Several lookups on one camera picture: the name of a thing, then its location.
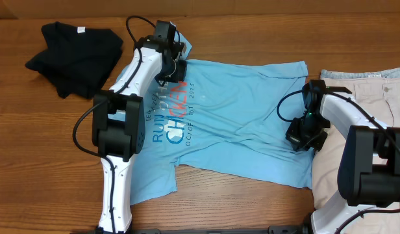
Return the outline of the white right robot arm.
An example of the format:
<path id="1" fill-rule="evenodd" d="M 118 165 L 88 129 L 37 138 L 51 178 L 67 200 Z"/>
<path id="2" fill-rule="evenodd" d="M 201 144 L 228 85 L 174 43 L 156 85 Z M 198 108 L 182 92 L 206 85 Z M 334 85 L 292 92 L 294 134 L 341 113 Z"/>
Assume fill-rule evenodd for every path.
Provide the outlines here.
<path id="1" fill-rule="evenodd" d="M 298 91 L 305 113 L 289 121 L 286 139 L 294 151 L 320 150 L 325 129 L 335 126 L 346 139 L 338 168 L 338 190 L 298 226 L 273 226 L 269 233 L 343 233 L 370 213 L 400 213 L 400 127 L 380 123 L 343 86 L 311 80 Z"/>

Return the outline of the black folded t-shirt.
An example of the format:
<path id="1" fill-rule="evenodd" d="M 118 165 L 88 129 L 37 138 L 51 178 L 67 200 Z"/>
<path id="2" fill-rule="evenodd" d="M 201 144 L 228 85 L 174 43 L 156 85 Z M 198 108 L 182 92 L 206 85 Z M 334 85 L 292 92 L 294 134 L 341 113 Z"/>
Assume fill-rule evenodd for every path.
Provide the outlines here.
<path id="1" fill-rule="evenodd" d="M 123 40 L 110 29 L 76 27 L 61 22 L 43 25 L 47 49 L 25 67 L 43 75 L 57 94 L 92 99 L 106 83 L 122 54 Z"/>

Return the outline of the light blue printed t-shirt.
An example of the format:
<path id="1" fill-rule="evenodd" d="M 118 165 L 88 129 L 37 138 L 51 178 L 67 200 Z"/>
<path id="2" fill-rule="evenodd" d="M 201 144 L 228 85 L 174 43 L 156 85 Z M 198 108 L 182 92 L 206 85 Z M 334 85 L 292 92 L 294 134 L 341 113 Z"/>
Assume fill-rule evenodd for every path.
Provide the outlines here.
<path id="1" fill-rule="evenodd" d="M 190 59 L 183 82 L 152 83 L 131 203 L 175 192 L 182 164 L 311 187 L 313 152 L 294 151 L 285 138 L 289 121 L 304 111 L 295 92 L 307 76 L 303 61 L 244 66 Z"/>

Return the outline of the beige shorts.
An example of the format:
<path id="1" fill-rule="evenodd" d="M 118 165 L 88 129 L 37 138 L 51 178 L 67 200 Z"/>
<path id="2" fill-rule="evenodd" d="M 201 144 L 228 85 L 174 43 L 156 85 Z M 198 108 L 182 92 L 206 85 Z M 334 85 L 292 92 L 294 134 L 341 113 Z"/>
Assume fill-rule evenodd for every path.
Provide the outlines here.
<path id="1" fill-rule="evenodd" d="M 391 127 L 400 127 L 400 68 L 373 73 L 344 73 L 322 70 L 320 78 L 328 86 L 344 86 L 370 115 Z M 338 190 L 337 174 L 345 138 L 332 126 L 312 163 L 314 207 L 322 208 Z M 367 214 L 348 225 L 346 233 L 400 233 L 400 213 Z"/>

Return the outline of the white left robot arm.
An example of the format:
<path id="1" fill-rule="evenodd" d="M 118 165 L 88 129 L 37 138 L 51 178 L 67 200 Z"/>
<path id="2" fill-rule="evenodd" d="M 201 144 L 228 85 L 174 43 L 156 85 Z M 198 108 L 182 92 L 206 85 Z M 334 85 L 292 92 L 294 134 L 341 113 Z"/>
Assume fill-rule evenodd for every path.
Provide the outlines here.
<path id="1" fill-rule="evenodd" d="M 123 78 L 94 97 L 92 142 L 103 166 L 103 208 L 95 233 L 131 230 L 132 167 L 145 140 L 143 96 L 152 82 L 164 86 L 184 80 L 186 45 L 176 26 L 158 21 L 154 28 L 136 41 Z"/>

